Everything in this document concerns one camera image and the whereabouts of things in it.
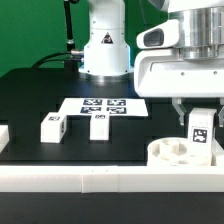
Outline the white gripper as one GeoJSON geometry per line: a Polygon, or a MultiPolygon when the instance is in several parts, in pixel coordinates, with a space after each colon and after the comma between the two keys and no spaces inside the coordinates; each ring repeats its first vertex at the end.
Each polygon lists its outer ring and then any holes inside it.
{"type": "Polygon", "coordinates": [[[136,93],[140,97],[173,98],[172,105],[181,125],[186,114],[181,98],[220,98],[219,127],[224,127],[224,46],[219,47],[217,57],[182,59],[175,47],[179,40],[176,19],[137,36],[141,52],[134,63],[136,93]]]}

